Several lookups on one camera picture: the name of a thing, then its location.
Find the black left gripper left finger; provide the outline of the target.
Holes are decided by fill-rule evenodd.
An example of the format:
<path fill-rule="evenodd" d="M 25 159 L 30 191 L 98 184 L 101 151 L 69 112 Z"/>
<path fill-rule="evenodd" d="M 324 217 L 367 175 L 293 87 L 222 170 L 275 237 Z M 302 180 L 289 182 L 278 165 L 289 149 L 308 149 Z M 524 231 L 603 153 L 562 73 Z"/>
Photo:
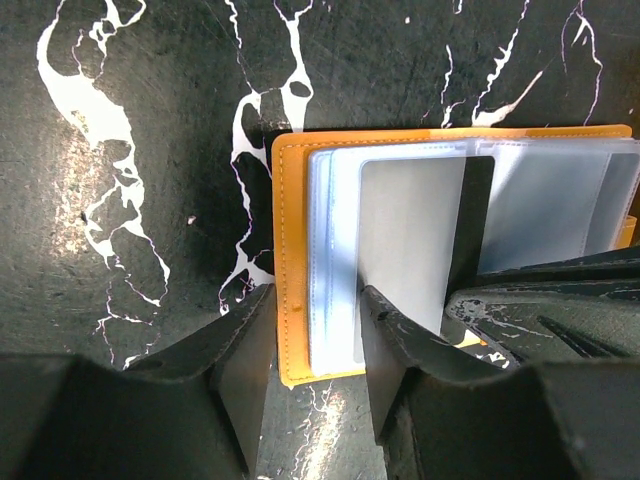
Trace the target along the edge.
<path fill-rule="evenodd" d="M 248 479 L 256 470 L 276 291 L 124 371 L 77 355 L 1 358 L 5 479 Z"/>

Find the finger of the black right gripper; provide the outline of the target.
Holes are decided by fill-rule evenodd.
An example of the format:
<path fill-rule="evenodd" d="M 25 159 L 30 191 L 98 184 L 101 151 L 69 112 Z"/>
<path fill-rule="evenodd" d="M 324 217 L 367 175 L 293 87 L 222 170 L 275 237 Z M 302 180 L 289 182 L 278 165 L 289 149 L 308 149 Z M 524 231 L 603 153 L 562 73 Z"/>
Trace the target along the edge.
<path fill-rule="evenodd" d="M 567 261 L 479 275 L 475 287 L 539 282 L 578 282 L 639 278 L 639 247 L 612 250 Z"/>
<path fill-rule="evenodd" d="M 453 293 L 445 313 L 515 366 L 639 357 L 637 278 L 485 282 Z"/>

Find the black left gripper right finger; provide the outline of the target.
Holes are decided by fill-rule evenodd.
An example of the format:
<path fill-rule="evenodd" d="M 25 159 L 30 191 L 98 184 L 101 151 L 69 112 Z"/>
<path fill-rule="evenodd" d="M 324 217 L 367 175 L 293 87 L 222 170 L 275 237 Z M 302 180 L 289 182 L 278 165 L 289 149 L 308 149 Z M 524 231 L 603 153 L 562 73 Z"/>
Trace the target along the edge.
<path fill-rule="evenodd" d="M 512 371 L 446 343 L 372 286 L 360 295 L 374 436 L 391 479 L 635 479 L 639 364 Z"/>

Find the orange leather card holder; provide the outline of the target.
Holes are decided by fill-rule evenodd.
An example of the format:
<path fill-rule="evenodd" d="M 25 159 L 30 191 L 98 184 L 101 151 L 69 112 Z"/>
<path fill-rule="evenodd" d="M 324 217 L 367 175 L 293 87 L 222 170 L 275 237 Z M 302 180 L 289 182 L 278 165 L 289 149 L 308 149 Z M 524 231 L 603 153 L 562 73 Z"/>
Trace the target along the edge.
<path fill-rule="evenodd" d="M 625 125 L 276 138 L 280 378 L 364 371 L 358 291 L 438 332 L 462 278 L 614 249 L 639 183 Z"/>

